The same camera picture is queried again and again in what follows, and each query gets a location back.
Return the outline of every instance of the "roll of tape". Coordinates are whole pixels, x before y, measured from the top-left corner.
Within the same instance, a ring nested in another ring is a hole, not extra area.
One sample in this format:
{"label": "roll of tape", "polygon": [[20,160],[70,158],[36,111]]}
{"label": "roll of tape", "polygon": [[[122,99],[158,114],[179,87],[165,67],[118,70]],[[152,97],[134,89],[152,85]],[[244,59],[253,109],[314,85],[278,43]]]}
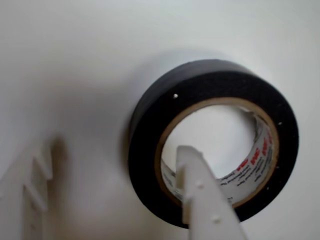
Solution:
{"label": "roll of tape", "polygon": [[164,221],[183,228],[182,193],[175,173],[161,159],[175,126],[211,105],[234,105],[252,112],[253,147],[221,189],[244,221],[265,208],[282,190],[294,168],[299,133],[286,99],[270,84],[238,64],[199,60],[159,78],[142,96],[129,127],[129,174],[142,203]]}

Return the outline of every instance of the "white wall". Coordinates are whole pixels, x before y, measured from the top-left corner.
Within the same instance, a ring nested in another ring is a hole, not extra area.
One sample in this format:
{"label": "white wall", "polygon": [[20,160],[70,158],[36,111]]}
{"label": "white wall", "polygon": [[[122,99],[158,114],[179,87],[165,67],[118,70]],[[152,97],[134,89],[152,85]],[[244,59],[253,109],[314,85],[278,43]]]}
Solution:
{"label": "white wall", "polygon": [[59,133],[68,239],[186,240],[139,201],[123,135],[163,73],[231,60],[284,94],[300,130],[289,182],[241,225],[250,240],[319,239],[319,12],[317,0],[2,0],[0,176],[31,140]]}

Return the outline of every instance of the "black tape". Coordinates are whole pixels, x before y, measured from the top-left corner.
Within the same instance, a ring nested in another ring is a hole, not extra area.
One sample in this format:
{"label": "black tape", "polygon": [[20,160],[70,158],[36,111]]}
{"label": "black tape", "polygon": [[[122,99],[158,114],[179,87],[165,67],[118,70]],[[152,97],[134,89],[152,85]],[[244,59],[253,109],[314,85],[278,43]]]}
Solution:
{"label": "black tape", "polygon": [[250,101],[272,119],[279,139],[276,168],[263,189],[234,210],[244,221],[265,208],[282,190],[294,168],[298,126],[286,99],[248,69],[228,61],[200,60],[181,65],[159,78],[142,96],[129,128],[129,173],[141,202],[164,221],[183,228],[182,208],[160,188],[155,151],[168,124],[183,110],[204,100],[234,97]]}

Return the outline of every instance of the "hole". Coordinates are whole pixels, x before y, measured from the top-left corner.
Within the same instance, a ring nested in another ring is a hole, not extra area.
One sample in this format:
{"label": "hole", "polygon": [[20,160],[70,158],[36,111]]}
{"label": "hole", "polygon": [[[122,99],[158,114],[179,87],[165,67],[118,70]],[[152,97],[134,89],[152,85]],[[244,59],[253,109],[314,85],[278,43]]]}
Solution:
{"label": "hole", "polygon": [[204,107],[185,117],[168,136],[161,158],[176,172],[177,147],[193,146],[203,153],[216,178],[235,170],[252,149],[255,118],[231,105]]}

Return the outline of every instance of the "white plastic bracket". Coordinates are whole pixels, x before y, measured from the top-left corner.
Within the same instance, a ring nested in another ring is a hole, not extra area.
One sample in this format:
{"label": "white plastic bracket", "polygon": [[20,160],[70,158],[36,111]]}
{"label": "white plastic bracket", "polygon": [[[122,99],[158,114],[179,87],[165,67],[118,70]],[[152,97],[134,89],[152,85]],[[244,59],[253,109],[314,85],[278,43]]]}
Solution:
{"label": "white plastic bracket", "polygon": [[176,187],[183,189],[182,222],[190,240],[246,240],[239,219],[202,153],[179,146]]}
{"label": "white plastic bracket", "polygon": [[43,240],[47,181],[53,178],[50,141],[26,149],[0,179],[0,239]]}

